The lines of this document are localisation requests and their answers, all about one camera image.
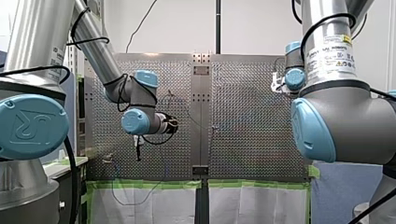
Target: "end effector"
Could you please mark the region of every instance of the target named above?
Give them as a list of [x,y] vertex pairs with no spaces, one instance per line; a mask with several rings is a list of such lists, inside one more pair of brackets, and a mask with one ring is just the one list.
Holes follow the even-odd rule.
[[[106,98],[118,104],[124,112],[121,125],[125,132],[133,135],[175,133],[177,119],[163,112],[156,112],[158,76],[150,71],[138,70],[134,76],[124,74],[105,85]],[[120,104],[128,104],[120,109]]]
[[299,90],[305,85],[304,61],[300,54],[300,47],[300,41],[291,42],[286,46],[285,72],[280,76],[275,71],[271,85],[272,91],[285,93],[293,99],[298,97]]

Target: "warning label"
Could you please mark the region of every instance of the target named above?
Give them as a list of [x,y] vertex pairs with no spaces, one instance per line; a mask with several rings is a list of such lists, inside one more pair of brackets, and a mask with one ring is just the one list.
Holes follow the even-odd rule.
[[[52,49],[52,57],[50,59],[50,65],[62,65],[64,63],[64,52],[61,49],[53,48]],[[51,69],[49,70],[49,75],[52,76],[52,79],[58,80],[62,75],[62,69]]]
[[348,72],[355,74],[355,60],[352,46],[343,35],[331,36],[327,44],[311,49],[306,56],[308,78],[331,72]]

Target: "metal bracket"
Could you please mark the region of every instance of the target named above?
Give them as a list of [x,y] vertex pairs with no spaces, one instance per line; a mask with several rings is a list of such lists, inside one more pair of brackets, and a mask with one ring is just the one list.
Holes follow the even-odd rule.
[[209,66],[194,66],[196,76],[209,76]]
[[209,167],[207,165],[193,165],[192,166],[193,175],[208,175]]

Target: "robot logo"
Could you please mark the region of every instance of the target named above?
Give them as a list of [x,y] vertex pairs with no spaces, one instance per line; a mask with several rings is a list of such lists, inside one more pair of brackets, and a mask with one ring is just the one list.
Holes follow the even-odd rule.
[[51,117],[54,115],[20,110],[15,117],[10,142],[13,144],[49,144]]

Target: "blue joint cap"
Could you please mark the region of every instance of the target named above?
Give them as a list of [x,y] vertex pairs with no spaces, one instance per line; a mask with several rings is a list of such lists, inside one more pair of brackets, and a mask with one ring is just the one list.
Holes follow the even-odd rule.
[[305,84],[305,71],[299,68],[290,69],[285,75],[285,83],[291,91],[300,90]]
[[145,112],[133,108],[124,113],[121,126],[128,134],[147,134],[149,132],[149,118]]
[[158,76],[157,74],[147,70],[137,70],[134,74],[134,78],[141,84],[151,87],[158,88]]
[[396,90],[389,91],[389,95],[396,97]]
[[304,98],[291,105],[294,141],[301,154],[317,161],[334,162],[336,151],[332,135],[319,112]]
[[289,43],[286,46],[286,54],[294,51],[295,49],[299,49],[300,46],[301,46],[301,42],[300,41],[294,41],[294,42]]
[[0,123],[0,157],[8,160],[32,160],[50,154],[69,131],[64,108],[36,94],[0,101]]

